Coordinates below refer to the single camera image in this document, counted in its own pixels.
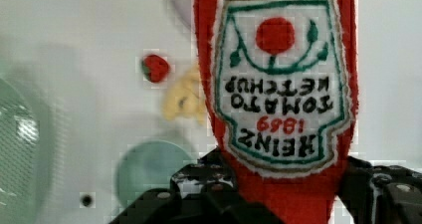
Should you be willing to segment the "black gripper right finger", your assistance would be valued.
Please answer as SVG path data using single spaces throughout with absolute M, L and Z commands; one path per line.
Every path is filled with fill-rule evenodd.
M 403 166 L 349 156 L 337 196 L 354 224 L 422 224 L 422 176 Z

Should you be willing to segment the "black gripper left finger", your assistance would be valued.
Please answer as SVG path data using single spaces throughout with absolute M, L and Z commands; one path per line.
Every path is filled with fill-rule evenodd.
M 182 199 L 196 195 L 207 184 L 224 183 L 238 188 L 236 174 L 223 157 L 220 148 L 215 148 L 195 163 L 190 163 L 176 171 L 170 178 L 170 187 Z

